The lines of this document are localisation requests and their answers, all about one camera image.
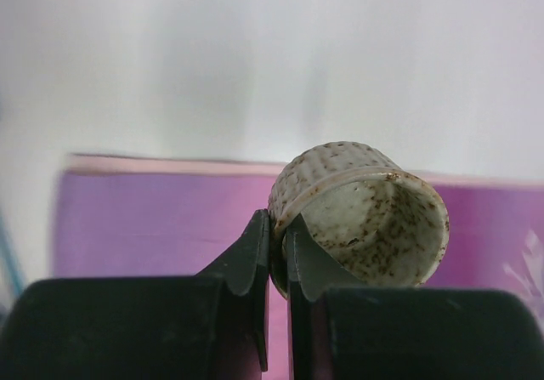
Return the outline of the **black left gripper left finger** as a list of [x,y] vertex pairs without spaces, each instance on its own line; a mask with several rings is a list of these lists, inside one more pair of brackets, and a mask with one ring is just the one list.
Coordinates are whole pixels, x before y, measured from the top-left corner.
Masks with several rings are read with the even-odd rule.
[[196,275],[38,281],[1,330],[4,379],[259,379],[269,215]]

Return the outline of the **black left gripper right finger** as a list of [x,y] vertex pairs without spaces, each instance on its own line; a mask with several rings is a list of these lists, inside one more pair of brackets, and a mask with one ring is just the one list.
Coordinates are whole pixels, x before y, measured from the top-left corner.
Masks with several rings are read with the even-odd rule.
[[502,291],[362,285],[312,238],[286,230],[293,379],[540,379],[543,337]]

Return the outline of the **speckled ceramic cup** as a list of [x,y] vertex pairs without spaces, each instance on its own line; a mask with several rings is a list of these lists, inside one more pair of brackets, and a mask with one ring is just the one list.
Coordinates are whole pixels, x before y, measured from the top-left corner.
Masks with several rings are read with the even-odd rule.
[[441,196],[369,145],[329,142],[280,172],[269,194],[270,274],[287,295],[286,231],[301,217],[311,238],[365,284],[420,286],[450,237]]

